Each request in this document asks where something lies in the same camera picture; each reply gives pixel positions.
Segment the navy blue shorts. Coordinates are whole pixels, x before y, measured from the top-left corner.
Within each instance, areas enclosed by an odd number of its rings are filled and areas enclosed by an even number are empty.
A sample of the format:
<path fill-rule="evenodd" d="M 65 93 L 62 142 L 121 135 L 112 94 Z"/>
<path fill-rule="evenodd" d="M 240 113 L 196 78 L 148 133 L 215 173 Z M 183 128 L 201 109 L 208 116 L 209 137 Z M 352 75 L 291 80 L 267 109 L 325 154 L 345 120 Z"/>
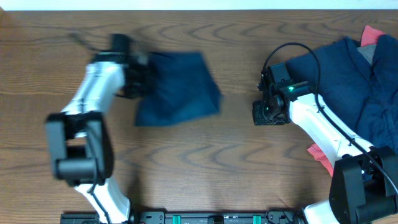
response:
<path fill-rule="evenodd" d="M 200 52 L 164 52 L 152 56 L 154 90 L 136 111 L 136 126 L 171 126 L 220 112 L 221 92 Z"/>

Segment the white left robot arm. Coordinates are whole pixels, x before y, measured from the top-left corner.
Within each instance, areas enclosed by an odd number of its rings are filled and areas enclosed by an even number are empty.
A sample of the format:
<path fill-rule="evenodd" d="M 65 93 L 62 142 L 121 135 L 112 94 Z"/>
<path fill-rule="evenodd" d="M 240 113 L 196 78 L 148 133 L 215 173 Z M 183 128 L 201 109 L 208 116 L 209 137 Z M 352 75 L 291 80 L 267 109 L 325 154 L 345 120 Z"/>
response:
<path fill-rule="evenodd" d="M 91 203 L 98 223 L 128 223 L 131 217 L 131 203 L 113 177 L 114 154 L 104 118 L 115 97 L 146 95 L 154 75 L 145 53 L 100 52 L 86 66 L 74 97 L 45 122 L 53 175 Z"/>

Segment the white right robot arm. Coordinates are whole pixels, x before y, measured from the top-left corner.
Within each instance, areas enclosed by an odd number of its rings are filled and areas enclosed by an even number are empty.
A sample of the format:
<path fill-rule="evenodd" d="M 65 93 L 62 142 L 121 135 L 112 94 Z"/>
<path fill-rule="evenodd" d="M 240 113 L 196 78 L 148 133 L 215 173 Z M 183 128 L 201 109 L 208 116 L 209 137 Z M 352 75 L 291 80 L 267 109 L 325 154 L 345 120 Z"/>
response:
<path fill-rule="evenodd" d="M 300 126 L 333 168 L 329 198 L 306 206 L 296 223 L 372 223 L 397 213 L 397 154 L 352 132 L 315 96 L 307 82 L 258 84 L 252 104 L 256 125 Z"/>

